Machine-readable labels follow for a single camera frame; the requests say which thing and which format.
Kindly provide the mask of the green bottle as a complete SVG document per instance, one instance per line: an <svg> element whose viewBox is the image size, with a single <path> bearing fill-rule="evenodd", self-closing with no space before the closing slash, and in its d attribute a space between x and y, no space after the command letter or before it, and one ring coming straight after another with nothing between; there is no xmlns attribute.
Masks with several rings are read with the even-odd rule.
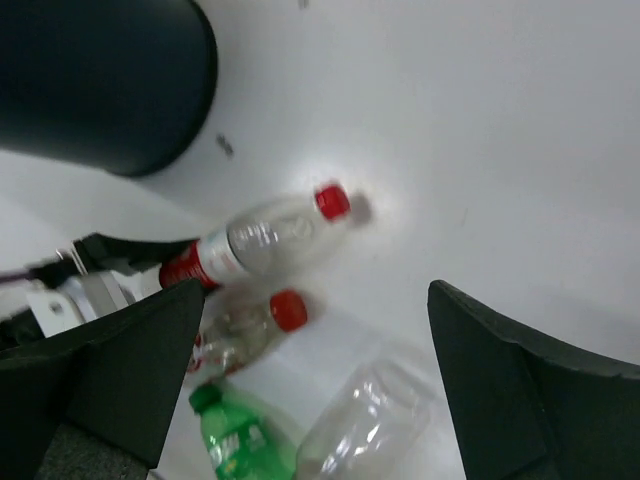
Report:
<svg viewBox="0 0 640 480"><path fill-rule="evenodd" d="M217 479L291 479L295 449L260 412L213 384L197 387L189 404Z"/></svg>

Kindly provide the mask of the clear wide-mouth plastic jar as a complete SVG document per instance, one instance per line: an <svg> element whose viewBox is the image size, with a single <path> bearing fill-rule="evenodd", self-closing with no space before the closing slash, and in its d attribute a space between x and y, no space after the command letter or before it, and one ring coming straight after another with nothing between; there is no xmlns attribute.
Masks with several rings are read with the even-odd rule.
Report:
<svg viewBox="0 0 640 480"><path fill-rule="evenodd" d="M429 422L433 395L402 364L359 367L322 412L296 454L295 479L388 479Z"/></svg>

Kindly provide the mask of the crushed bottle red cap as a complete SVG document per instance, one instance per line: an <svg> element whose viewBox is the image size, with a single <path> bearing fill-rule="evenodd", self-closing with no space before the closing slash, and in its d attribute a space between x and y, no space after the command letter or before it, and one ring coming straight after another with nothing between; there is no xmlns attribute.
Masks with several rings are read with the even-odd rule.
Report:
<svg viewBox="0 0 640 480"><path fill-rule="evenodd" d="M185 381L218 380L241 370L308 320L304 298L292 289L219 315L198 332Z"/></svg>

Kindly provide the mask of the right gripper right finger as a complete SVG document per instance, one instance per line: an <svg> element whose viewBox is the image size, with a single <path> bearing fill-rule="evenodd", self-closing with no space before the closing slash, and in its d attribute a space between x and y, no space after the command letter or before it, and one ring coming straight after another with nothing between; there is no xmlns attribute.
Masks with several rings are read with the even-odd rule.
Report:
<svg viewBox="0 0 640 480"><path fill-rule="evenodd" d="M427 310L469 479L636 479L639 368L436 280Z"/></svg>

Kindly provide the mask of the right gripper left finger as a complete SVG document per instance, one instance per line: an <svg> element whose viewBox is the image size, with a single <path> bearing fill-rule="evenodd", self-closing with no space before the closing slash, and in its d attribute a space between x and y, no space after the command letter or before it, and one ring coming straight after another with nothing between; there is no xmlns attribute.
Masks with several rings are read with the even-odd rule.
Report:
<svg viewBox="0 0 640 480"><path fill-rule="evenodd" d="M144 479L201 321L195 280L1 353L4 479Z"/></svg>

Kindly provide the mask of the red label water bottle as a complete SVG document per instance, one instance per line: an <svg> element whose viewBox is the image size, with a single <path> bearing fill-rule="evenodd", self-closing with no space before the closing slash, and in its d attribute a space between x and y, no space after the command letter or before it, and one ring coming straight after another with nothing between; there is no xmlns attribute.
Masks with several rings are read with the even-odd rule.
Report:
<svg viewBox="0 0 640 480"><path fill-rule="evenodd" d="M325 253L346 231L350 213L349 197L337 182L263 204L164 262L159 284L197 279L216 289L287 273Z"/></svg>

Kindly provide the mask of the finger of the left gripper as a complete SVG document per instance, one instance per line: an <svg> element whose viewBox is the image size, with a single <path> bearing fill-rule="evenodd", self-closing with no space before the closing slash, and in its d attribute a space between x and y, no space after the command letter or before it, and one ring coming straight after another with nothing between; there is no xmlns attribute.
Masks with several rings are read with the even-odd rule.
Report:
<svg viewBox="0 0 640 480"><path fill-rule="evenodd" d="M73 249L87 273L115 271L122 275L134 275L172 260L194 241L194 238L177 241L127 240L92 233L74 241Z"/></svg>

